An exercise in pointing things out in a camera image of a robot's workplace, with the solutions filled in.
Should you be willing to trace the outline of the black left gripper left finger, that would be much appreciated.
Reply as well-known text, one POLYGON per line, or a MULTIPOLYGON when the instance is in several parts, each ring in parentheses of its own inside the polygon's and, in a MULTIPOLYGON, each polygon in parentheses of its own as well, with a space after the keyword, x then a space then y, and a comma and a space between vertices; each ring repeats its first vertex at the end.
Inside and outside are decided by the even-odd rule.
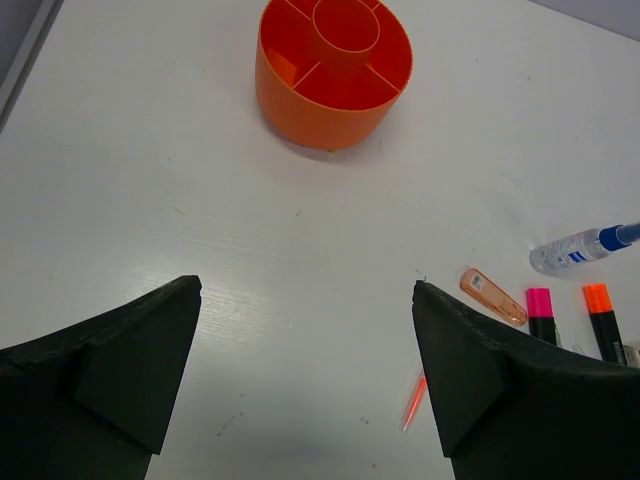
POLYGON ((1 351, 4 479, 143 479, 194 339, 201 281, 1 351))

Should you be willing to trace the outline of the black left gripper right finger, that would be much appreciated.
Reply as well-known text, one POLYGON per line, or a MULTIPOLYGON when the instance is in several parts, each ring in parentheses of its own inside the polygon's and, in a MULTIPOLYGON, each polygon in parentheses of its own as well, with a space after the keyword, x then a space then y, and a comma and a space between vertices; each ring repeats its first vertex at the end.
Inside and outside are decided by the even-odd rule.
POLYGON ((424 281, 412 315, 456 478, 638 477, 636 369, 545 343, 424 281))

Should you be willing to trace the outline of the clear orange pen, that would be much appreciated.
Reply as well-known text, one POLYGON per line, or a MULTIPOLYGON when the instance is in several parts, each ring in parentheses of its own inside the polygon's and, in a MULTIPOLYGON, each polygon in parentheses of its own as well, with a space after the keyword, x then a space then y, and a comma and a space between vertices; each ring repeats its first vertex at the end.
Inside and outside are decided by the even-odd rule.
POLYGON ((400 431, 406 433, 410 426, 413 423, 413 420, 416 416, 417 411, 420 408, 422 403, 425 391, 427 389, 427 379, 424 374, 424 371, 421 370, 418 374, 418 378, 415 382, 413 390, 409 396, 405 411, 403 413, 401 423, 400 423, 400 431))

